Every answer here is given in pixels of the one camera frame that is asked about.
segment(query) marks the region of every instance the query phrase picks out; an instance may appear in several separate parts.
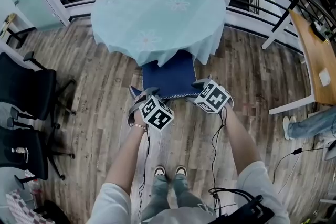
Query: white sleeve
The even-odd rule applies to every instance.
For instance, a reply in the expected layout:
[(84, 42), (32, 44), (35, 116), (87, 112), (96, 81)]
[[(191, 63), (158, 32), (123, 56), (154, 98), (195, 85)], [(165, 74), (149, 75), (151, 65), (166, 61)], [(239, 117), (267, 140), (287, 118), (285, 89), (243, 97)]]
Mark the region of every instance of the white sleeve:
[(94, 203), (87, 224), (131, 223), (131, 198), (116, 184), (103, 184)]
[[(288, 213), (278, 200), (273, 184), (269, 180), (266, 167), (263, 162), (254, 162), (247, 166), (238, 176), (237, 188), (247, 191), (254, 197), (262, 195), (262, 205), (270, 208), (275, 216), (268, 222), (271, 224), (289, 224)], [(235, 196), (239, 207), (247, 201), (240, 195)]]

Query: bracelet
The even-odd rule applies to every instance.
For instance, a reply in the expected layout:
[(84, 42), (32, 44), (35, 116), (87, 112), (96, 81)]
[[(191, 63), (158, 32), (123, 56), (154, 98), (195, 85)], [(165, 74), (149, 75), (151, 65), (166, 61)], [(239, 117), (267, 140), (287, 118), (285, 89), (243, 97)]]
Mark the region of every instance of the bracelet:
[(131, 123), (130, 125), (131, 125), (131, 127), (136, 126), (136, 127), (143, 128), (145, 131), (147, 131), (147, 126), (142, 126), (142, 125), (139, 125), (139, 124), (136, 124), (136, 123)]

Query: white paper on desk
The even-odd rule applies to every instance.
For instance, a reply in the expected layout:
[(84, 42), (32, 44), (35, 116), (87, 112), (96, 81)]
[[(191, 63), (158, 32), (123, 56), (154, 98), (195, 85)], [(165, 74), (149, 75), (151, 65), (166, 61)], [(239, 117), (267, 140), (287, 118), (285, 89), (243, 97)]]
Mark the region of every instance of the white paper on desk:
[(327, 86), (330, 84), (330, 76), (326, 68), (324, 68), (320, 73), (319, 77), (322, 83), (322, 86)]

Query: white desk leg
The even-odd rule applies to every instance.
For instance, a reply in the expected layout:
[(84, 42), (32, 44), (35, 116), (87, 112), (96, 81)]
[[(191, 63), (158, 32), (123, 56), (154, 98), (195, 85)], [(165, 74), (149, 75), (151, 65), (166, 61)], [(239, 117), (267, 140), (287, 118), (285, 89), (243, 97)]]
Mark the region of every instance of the white desk leg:
[(296, 109), (296, 108), (299, 108), (300, 106), (303, 106), (303, 105), (306, 105), (306, 104), (311, 104), (314, 101), (315, 101), (314, 96), (310, 95), (310, 96), (302, 98), (298, 101), (291, 102), (291, 103), (285, 104), (283, 106), (279, 106), (278, 108), (270, 109), (268, 111), (268, 114), (274, 115), (274, 114), (278, 114), (278, 113), (288, 111), (288, 110), (291, 110), (291, 109)]
[(288, 14), (286, 19), (279, 25), (279, 27), (277, 28), (277, 30), (275, 30), (274, 32), (272, 32), (272, 34), (270, 35), (270, 37), (265, 41), (265, 43), (262, 45), (262, 48), (264, 50), (266, 50), (268, 48), (269, 45), (271, 45), (271, 43), (276, 39), (276, 37), (278, 36), (278, 34), (280, 32), (282, 32), (285, 27), (290, 23), (290, 15)]

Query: forearm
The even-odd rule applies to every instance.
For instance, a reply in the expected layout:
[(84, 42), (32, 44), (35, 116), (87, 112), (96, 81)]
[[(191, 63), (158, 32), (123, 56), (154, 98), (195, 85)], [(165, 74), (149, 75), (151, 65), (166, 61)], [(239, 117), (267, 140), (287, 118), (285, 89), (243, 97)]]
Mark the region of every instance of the forearm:
[(229, 136), (237, 174), (240, 174), (248, 165), (260, 161), (261, 158), (255, 142), (247, 133), (231, 106), (226, 105), (226, 109), (226, 130)]
[(131, 194), (132, 182), (137, 166), (138, 151), (144, 129), (133, 126), (126, 141), (119, 149), (106, 177), (106, 183), (114, 183), (127, 194)]

